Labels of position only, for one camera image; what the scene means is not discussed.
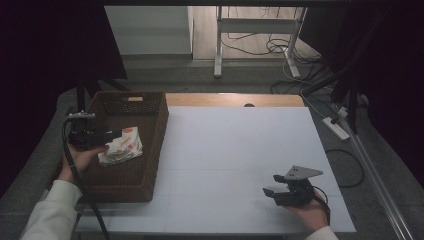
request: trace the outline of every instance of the power strip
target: power strip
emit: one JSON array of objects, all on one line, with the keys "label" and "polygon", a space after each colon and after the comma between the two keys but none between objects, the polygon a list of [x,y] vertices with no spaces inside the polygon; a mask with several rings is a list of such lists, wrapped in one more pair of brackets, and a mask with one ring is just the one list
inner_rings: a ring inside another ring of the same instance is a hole
[{"label": "power strip", "polygon": [[339,124],[337,124],[337,123],[335,123],[335,124],[332,124],[331,123],[331,118],[330,117],[328,117],[328,118],[324,118],[323,120],[322,120],[322,122],[334,133],[334,134],[336,134],[336,136],[337,137],[339,137],[340,138],[340,140],[342,140],[342,141],[344,141],[344,140],[346,140],[346,139],[348,139],[348,138],[350,138],[350,136],[349,136],[349,134],[347,134],[346,132],[345,132],[345,130],[343,130],[343,128],[341,128],[340,126],[339,126]]}]

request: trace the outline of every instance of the metal stand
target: metal stand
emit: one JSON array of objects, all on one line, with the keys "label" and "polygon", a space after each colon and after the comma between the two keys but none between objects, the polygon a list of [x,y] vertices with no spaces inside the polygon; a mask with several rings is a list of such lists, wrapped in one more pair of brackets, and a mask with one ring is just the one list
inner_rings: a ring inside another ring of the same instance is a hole
[{"label": "metal stand", "polygon": [[299,70],[293,60],[293,51],[296,40],[302,27],[306,8],[300,8],[300,14],[296,19],[246,19],[246,18],[222,18],[222,6],[218,7],[217,38],[214,76],[222,75],[222,33],[275,33],[290,34],[289,46],[284,50],[287,64],[294,78],[300,78]]}]

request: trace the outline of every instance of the wooden edge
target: wooden edge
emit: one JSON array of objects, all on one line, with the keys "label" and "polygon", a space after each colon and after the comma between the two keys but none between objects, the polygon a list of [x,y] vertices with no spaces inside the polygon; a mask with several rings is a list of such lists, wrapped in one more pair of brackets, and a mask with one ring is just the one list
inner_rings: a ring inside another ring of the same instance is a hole
[{"label": "wooden edge", "polygon": [[243,107],[304,107],[299,95],[243,93],[166,93],[168,106]]}]

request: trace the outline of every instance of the black curtain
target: black curtain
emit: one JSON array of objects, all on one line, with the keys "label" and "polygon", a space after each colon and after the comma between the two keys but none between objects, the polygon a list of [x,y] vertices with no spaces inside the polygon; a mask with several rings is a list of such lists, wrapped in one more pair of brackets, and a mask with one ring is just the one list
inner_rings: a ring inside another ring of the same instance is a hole
[{"label": "black curtain", "polygon": [[424,186],[424,15],[408,1],[394,1],[359,68],[369,118]]},{"label": "black curtain", "polygon": [[99,73],[126,73],[97,3],[1,1],[0,31],[3,195],[49,126],[60,94],[81,78],[97,86]]}]

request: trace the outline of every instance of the wall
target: wall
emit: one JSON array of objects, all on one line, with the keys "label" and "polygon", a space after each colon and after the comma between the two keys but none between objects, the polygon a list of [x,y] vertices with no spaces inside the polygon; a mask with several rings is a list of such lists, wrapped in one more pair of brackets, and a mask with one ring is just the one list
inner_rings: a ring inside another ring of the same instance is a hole
[{"label": "wall", "polygon": [[192,7],[105,7],[121,55],[191,54]]}]

